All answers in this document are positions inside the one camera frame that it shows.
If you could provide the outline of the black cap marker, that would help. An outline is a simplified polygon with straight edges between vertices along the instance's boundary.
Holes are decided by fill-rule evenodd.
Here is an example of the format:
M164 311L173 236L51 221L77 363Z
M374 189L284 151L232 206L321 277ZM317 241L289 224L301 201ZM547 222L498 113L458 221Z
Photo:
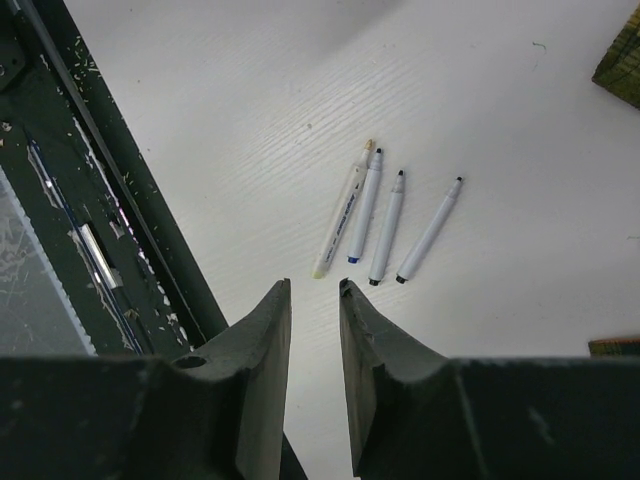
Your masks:
M391 253L405 193L405 173L399 170L392 187L376 250L369 270L371 286L378 286L384 278Z
M405 257L398 271L396 272L396 281L400 284L406 283L416 273L421 262L426 257L427 253L434 244L439 232L448 219L457 199L460 194L463 178L457 177L446 193L442 204L437 210L434 218L430 222L426 230L416 240L411 250Z

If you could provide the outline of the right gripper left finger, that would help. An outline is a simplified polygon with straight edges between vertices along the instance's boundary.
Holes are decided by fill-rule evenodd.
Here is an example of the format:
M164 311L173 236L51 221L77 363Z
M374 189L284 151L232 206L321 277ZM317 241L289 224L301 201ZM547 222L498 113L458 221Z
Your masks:
M174 361L5 357L5 479L276 479L291 283Z

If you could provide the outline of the blue cap white marker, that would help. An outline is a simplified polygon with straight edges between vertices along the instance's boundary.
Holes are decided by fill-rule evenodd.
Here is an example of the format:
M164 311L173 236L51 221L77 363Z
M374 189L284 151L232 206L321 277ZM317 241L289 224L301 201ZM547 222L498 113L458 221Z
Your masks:
M356 218L355 230L351 237L347 259L350 264L356 264L362 257L366 236L373 212L376 195L382 175L384 153L377 148L371 160L362 191L362 203Z

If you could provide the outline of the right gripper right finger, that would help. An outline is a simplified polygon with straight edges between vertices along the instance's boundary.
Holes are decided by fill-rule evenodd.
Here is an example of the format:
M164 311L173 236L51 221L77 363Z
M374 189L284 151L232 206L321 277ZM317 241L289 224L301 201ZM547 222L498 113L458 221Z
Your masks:
M360 479L635 479L639 362L447 358L339 286Z

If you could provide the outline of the pink cap white marker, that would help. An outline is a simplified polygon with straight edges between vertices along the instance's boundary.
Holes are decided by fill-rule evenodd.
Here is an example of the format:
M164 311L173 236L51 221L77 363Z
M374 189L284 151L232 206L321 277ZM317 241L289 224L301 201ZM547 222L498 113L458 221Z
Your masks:
M374 150L374 145L374 140L369 139L365 143L360 157L349 167L334 211L330 217L325 236L321 242L319 252L313 262L311 269L311 277L313 279L324 278L330 269L344 229L359 196L359 192L364 185L369 157Z

